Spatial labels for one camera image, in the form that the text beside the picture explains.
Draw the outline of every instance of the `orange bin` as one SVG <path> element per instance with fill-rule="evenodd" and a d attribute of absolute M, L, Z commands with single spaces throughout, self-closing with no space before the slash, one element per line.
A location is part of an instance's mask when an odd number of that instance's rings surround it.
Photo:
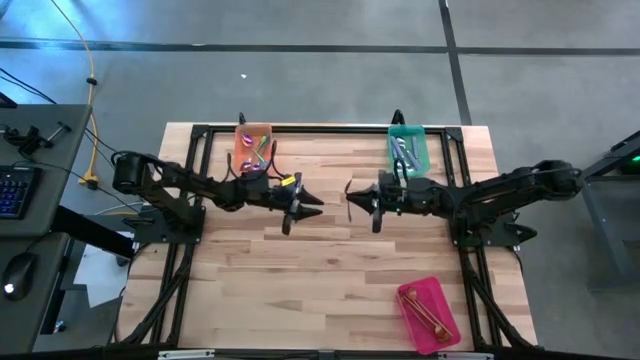
<path fill-rule="evenodd" d="M 263 139 L 266 144 L 260 146 Z M 264 170 L 271 161 L 273 144 L 271 124 L 245 124 L 236 126 L 233 170 L 246 172 Z"/>

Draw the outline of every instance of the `teal bin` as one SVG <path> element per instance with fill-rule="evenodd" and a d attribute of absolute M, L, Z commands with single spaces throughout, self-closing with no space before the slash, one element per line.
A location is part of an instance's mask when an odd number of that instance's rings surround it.
<path fill-rule="evenodd" d="M 389 126 L 387 133 L 389 168 L 393 171 L 396 157 L 404 160 L 409 177 L 423 176 L 429 171 L 429 153 L 424 128 L 419 125 Z"/>

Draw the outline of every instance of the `black desk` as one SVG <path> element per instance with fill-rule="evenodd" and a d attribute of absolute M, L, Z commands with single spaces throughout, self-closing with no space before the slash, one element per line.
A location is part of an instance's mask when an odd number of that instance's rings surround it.
<path fill-rule="evenodd" d="M 38 255 L 29 295 L 20 301 L 9 301 L 0 295 L 0 354 L 31 352 L 40 325 L 47 310 L 59 274 L 63 255 L 69 244 L 69 235 L 51 233 L 34 245 L 30 252 Z M 22 238 L 2 239 L 0 266 L 23 252 L 29 242 Z"/>
<path fill-rule="evenodd" d="M 19 105 L 16 109 L 0 109 L 0 123 L 17 128 L 21 134 L 26 134 L 29 126 L 35 126 L 43 137 L 53 133 L 59 121 L 68 125 L 70 132 L 56 137 L 52 148 L 36 150 L 32 157 L 39 163 L 71 169 L 90 114 L 91 107 L 86 105 Z M 0 164 L 23 160 L 17 148 L 0 136 Z M 124 258 L 133 256 L 130 239 L 59 205 L 69 178 L 67 171 L 37 163 L 20 166 L 40 167 L 42 175 L 24 219 L 0 220 L 0 272 L 29 243 L 49 231 L 54 233 L 46 235 L 33 248 L 39 257 L 29 295 L 17 302 L 9 302 L 0 295 L 0 353 L 30 352 L 40 330 L 53 327 L 64 297 L 59 273 L 65 251 L 73 241 L 70 239 Z"/>

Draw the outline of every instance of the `yellow tag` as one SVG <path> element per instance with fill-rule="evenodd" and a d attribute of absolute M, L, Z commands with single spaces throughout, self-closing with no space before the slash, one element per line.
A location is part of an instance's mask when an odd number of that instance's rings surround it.
<path fill-rule="evenodd" d="M 287 186 L 289 184 L 293 184 L 296 181 L 296 178 L 293 176 L 289 176 L 288 178 L 282 180 L 280 183 L 282 186 Z"/>

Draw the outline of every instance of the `plastic container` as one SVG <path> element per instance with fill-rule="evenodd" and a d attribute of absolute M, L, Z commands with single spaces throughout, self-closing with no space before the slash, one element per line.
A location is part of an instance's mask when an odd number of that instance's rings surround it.
<path fill-rule="evenodd" d="M 409 288 L 416 289 L 418 301 L 422 303 L 452 334 L 451 339 L 446 343 L 440 343 L 433 333 L 433 328 L 425 326 L 416 318 L 416 315 L 400 299 L 400 294 Z M 416 351 L 422 355 L 428 355 L 434 351 L 444 349 L 460 342 L 461 336 L 456 322 L 451 314 L 451 309 L 447 299 L 442 292 L 440 281 L 435 277 L 418 280 L 409 284 L 400 285 L 396 293 L 396 301 L 402 311 L 404 324 L 409 332 L 409 337 Z"/>
<path fill-rule="evenodd" d="M 407 176 L 418 177 L 429 171 L 429 153 L 427 152 L 427 137 L 424 128 L 419 125 L 389 126 L 387 132 L 387 144 L 389 150 L 389 168 L 393 171 L 393 163 L 398 157 L 404 160 L 407 166 Z"/>
<path fill-rule="evenodd" d="M 268 142 L 260 147 L 267 137 Z M 270 124 L 245 124 L 236 126 L 233 156 L 233 170 L 246 172 L 264 169 L 271 160 L 273 135 Z"/>

